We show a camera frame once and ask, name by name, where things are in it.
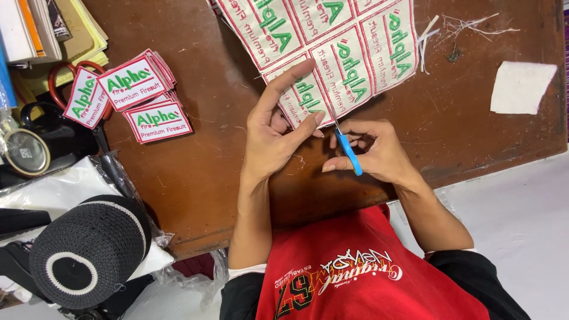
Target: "brown table surface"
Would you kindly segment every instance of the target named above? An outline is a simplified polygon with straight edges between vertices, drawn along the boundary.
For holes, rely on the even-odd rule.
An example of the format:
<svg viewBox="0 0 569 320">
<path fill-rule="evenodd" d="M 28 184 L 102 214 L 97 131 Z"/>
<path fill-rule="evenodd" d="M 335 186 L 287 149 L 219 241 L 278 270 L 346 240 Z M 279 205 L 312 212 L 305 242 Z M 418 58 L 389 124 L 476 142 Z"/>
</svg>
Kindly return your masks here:
<svg viewBox="0 0 569 320">
<path fill-rule="evenodd" d="M 115 67 L 146 48 L 160 52 L 178 84 L 176 92 L 194 134 L 140 145 L 127 121 L 115 113 L 105 125 L 112 149 L 141 197 L 166 232 L 178 259 L 226 247 L 235 223 L 246 117 L 265 84 L 238 38 L 208 11 L 205 0 L 84 0 L 109 35 L 107 55 Z M 421 34 L 435 15 L 474 20 L 500 13 L 483 30 L 455 43 L 434 36 L 426 67 L 347 117 L 387 118 L 413 164 L 432 187 L 503 170 L 567 149 L 567 109 L 561 0 L 415 0 Z M 442 27 L 442 17 L 436 29 Z M 503 61 L 556 64 L 558 71 L 537 115 L 494 114 L 490 97 Z M 327 136 L 330 130 L 324 131 Z M 352 172 L 322 174 L 331 156 L 328 138 L 310 138 L 271 179 L 275 228 L 305 224 L 385 202 L 393 189 Z"/>
</svg>

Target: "white thread scrap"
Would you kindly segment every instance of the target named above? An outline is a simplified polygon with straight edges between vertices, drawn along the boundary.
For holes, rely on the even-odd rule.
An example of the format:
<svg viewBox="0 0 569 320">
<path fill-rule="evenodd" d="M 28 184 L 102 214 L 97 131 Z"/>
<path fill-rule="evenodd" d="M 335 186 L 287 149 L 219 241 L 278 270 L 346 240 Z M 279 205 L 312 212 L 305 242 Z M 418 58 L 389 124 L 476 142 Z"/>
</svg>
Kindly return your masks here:
<svg viewBox="0 0 569 320">
<path fill-rule="evenodd" d="M 421 72 L 425 72 L 426 74 L 430 75 L 430 73 L 425 70 L 425 50 L 427 49 L 427 39 L 428 37 L 432 36 L 433 34 L 436 34 L 437 32 L 439 32 L 439 29 L 429 33 L 429 31 L 431 31 L 431 28 L 433 27 L 433 25 L 435 24 L 435 22 L 439 19 L 439 16 L 436 15 L 433 20 L 431 20 L 431 22 L 428 24 L 427 28 L 423 31 L 423 34 L 419 37 L 417 43 L 419 46 L 419 56 L 421 59 Z"/>
<path fill-rule="evenodd" d="M 459 33 L 461 31 L 463 31 L 464 29 L 470 29 L 476 33 L 478 33 L 479 35 L 483 36 L 484 38 L 486 38 L 486 40 L 493 42 L 492 40 L 490 40 L 490 38 L 488 38 L 485 35 L 496 35 L 496 34 L 502 34 L 504 32 L 512 32 L 512 31 L 519 31 L 519 29 L 513 29 L 513 28 L 509 28 L 509 29 L 505 29 L 505 30 L 496 30 L 496 31 L 483 31 L 478 29 L 478 25 L 483 22 L 486 21 L 487 19 L 493 18 L 497 15 L 499 15 L 500 13 L 495 13 L 493 15 L 490 15 L 488 17 L 485 18 L 481 18 L 478 20 L 470 20 L 470 21 L 464 21 L 461 19 L 457 19 L 457 18 L 453 18 L 453 17 L 449 17 L 448 15 L 444 15 L 443 14 L 443 27 L 446 28 L 446 33 L 448 33 L 449 35 L 444 38 L 443 40 L 441 40 L 435 47 L 437 47 L 439 44 L 441 44 L 443 41 L 445 41 L 446 39 L 452 37 L 453 35 L 456 37 L 459 35 Z"/>
</svg>

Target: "black sleeve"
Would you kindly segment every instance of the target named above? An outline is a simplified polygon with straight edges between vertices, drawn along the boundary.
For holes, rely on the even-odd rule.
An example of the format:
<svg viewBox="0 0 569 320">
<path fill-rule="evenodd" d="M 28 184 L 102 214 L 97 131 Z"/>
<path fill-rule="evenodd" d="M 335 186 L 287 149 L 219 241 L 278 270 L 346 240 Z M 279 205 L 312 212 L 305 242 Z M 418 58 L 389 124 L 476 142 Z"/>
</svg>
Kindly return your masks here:
<svg viewBox="0 0 569 320">
<path fill-rule="evenodd" d="M 220 320 L 255 320 L 264 273 L 245 273 L 221 289 Z"/>
<path fill-rule="evenodd" d="M 500 284 L 496 267 L 483 255 L 462 250 L 439 251 L 428 262 L 482 302 L 491 320 L 529 320 Z"/>
</svg>

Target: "right hand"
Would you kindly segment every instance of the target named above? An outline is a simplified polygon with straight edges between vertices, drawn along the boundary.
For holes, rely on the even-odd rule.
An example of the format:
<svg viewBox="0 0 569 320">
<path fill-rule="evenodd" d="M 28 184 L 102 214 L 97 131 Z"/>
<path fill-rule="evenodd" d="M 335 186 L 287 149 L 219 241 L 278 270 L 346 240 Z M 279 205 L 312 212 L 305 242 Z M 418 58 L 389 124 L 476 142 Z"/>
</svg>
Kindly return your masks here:
<svg viewBox="0 0 569 320">
<path fill-rule="evenodd" d="M 365 151 L 365 154 L 357 156 L 364 172 L 378 180 L 399 186 L 420 177 L 388 120 L 348 119 L 340 124 L 340 129 L 352 147 L 358 146 Z M 341 147 L 335 134 L 331 135 L 330 148 L 337 148 L 336 154 L 340 154 Z M 353 170 L 353 166 L 348 157 L 335 157 L 326 161 L 322 167 L 322 172 L 332 170 Z"/>
</svg>

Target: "hand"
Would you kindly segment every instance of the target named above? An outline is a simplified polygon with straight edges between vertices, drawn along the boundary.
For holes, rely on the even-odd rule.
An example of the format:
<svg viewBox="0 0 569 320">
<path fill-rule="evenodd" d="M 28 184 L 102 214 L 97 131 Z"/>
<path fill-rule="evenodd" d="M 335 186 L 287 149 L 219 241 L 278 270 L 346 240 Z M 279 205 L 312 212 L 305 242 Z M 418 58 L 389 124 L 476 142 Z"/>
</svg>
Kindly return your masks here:
<svg viewBox="0 0 569 320">
<path fill-rule="evenodd" d="M 310 73 L 315 65 L 314 59 L 303 61 L 267 85 L 259 102 L 247 118 L 247 145 L 241 178 L 254 179 L 255 183 L 267 180 L 285 166 L 304 140 L 312 135 L 324 137 L 317 127 L 322 122 L 325 112 L 310 114 L 296 130 L 284 134 L 287 129 L 286 120 L 275 110 L 275 104 L 282 93 L 298 78 Z"/>
<path fill-rule="evenodd" d="M 362 170 L 374 178 L 404 186 L 420 175 L 403 150 L 393 125 L 387 120 L 364 121 L 348 119 L 340 124 L 352 147 L 358 146 L 365 154 L 357 156 Z M 330 148 L 341 147 L 336 135 L 330 138 Z M 322 172 L 353 170 L 348 157 L 335 157 L 324 163 Z"/>
</svg>

